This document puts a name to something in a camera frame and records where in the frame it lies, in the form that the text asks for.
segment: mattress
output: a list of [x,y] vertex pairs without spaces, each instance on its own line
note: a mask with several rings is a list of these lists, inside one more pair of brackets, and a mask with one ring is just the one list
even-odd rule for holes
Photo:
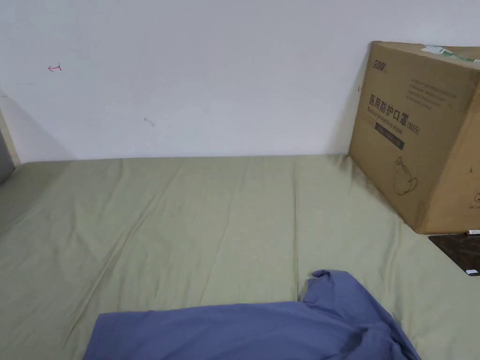
[[24,164],[0,187],[0,351],[81,359],[100,313],[297,300],[346,270],[423,359],[478,359],[478,277],[348,156]]

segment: gray pillow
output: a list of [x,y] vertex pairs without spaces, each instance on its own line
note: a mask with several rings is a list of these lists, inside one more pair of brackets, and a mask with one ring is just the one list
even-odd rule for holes
[[15,170],[15,165],[13,164],[5,139],[3,139],[0,133],[0,184],[8,179],[10,174],[13,173],[13,170]]

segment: cardboard box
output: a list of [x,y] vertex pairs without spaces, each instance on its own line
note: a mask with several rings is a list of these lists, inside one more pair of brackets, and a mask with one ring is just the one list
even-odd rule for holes
[[350,155],[418,233],[480,229],[480,48],[373,42]]

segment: sticker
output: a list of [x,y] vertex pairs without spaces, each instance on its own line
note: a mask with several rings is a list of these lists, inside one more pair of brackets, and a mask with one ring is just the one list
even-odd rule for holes
[[453,52],[441,47],[441,46],[436,46],[436,45],[427,45],[422,49],[422,51],[429,52],[431,54],[436,54],[436,55],[444,55],[444,56],[449,56],[455,59],[460,59],[460,60],[465,60],[465,61],[470,61],[474,62],[476,64],[480,64],[480,60],[478,59],[470,59],[470,58],[464,58],[462,56],[456,55]]

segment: wall stain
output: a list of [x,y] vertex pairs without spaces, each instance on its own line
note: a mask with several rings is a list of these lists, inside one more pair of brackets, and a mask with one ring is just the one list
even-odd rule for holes
[[152,126],[152,128],[155,127],[155,124],[153,123],[153,121],[150,121],[150,120],[147,119],[147,118],[144,118],[144,121],[148,122],[148,123]]

